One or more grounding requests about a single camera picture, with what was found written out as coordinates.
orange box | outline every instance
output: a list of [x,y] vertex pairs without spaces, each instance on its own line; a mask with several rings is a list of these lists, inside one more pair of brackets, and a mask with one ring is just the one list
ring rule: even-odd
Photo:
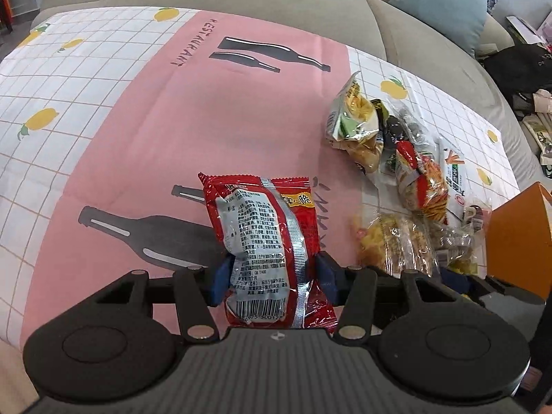
[[487,273],[547,299],[552,285],[552,196],[540,183],[492,212]]

red packaging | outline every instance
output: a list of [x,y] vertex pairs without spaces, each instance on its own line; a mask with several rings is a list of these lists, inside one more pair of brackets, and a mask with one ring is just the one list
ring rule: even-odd
[[308,179],[199,178],[216,236],[236,257],[230,325],[332,330],[335,312],[315,280],[320,245]]
[[448,186],[432,154],[416,151],[409,141],[397,142],[395,177],[398,194],[406,208],[446,224]]

lemon print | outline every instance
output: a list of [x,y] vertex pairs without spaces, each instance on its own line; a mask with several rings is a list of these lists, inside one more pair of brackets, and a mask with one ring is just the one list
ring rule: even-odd
[[58,49],[57,52],[60,53],[62,51],[65,51],[66,49],[73,48],[73,47],[81,44],[84,41],[85,41],[84,39],[73,39],[73,40],[69,41],[68,43],[63,44],[63,46],[60,49]]
[[496,143],[497,141],[499,141],[499,138],[490,129],[487,131],[487,135],[489,136],[489,139],[491,140],[491,142]]
[[405,86],[395,77],[391,77],[388,81],[382,81],[380,89],[395,99],[404,99],[408,96]]
[[481,168],[477,169],[477,173],[479,175],[479,178],[485,185],[492,185],[491,178],[487,176],[487,174]]
[[178,17],[180,11],[175,8],[162,8],[154,15],[154,19],[157,21],[166,21]]
[[21,127],[21,130],[17,133],[17,139],[21,140],[21,136],[29,135],[29,131],[37,131],[46,127],[58,115],[56,110],[51,107],[39,110]]
[[24,47],[25,45],[28,45],[30,42],[35,40],[39,35],[41,35],[44,31],[46,31],[46,28],[50,26],[49,23],[44,23],[42,26],[39,26],[37,29],[35,29],[31,34],[29,34],[23,42],[21,42],[17,48]]

snack packet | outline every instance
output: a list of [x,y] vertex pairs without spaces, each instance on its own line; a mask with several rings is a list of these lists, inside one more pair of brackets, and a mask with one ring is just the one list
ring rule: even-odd
[[439,147],[424,123],[418,120],[401,100],[390,98],[389,104],[401,121],[402,128],[408,136],[405,139],[410,140],[417,152],[432,155],[433,160],[438,160]]
[[360,170],[373,173],[383,150],[376,108],[362,94],[354,73],[334,99],[326,124],[332,147],[346,150]]
[[216,236],[236,257],[230,325],[333,329],[333,307],[314,281],[320,247],[308,179],[199,178]]
[[399,277],[405,269],[438,275],[437,262],[423,218],[381,213],[371,222],[356,219],[358,262]]
[[394,151],[397,146],[397,142],[408,140],[408,135],[404,129],[402,121],[397,117],[393,108],[391,112],[384,105],[380,99],[373,99],[372,104],[376,108],[377,119],[379,120],[380,127],[383,130],[384,147],[385,149]]
[[445,175],[449,192],[446,208],[461,221],[464,217],[467,193],[466,162],[460,149],[443,136],[441,136],[441,170]]
[[397,142],[396,155],[395,177],[404,206],[444,223],[448,188],[434,156],[417,152],[410,141]]
[[477,257],[474,255],[476,243],[470,229],[427,221],[427,230],[439,266],[459,274],[477,273]]
[[464,206],[462,225],[471,228],[474,233],[485,233],[491,221],[491,203],[483,202],[475,196],[470,196]]

barcode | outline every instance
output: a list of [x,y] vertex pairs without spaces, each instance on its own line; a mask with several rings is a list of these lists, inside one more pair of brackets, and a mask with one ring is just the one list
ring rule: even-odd
[[473,228],[474,233],[479,232],[479,230],[483,228],[483,219],[474,216],[471,219],[471,227]]
[[280,319],[284,315],[285,298],[236,301],[236,315],[241,319]]
[[442,250],[436,250],[435,251],[435,259],[437,260],[437,264],[440,267],[446,268],[448,267],[448,250],[442,249]]

